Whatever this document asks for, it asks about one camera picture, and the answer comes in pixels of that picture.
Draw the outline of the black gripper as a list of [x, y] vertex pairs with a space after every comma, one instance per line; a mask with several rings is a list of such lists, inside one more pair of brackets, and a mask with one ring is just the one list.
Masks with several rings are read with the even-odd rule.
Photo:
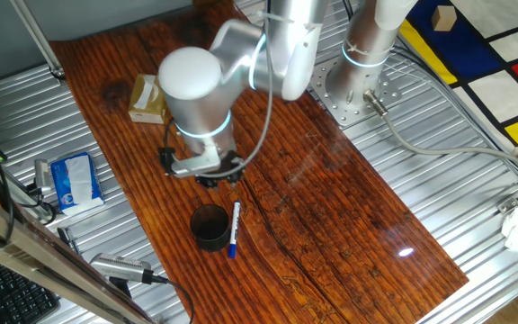
[[234, 150], [230, 150], [221, 159], [220, 167], [217, 171], [208, 171], [207, 175], [197, 175], [196, 182], [207, 189], [214, 189], [218, 186], [218, 180], [228, 180], [231, 185], [235, 185], [243, 178], [244, 169], [234, 171], [242, 165], [244, 159]]

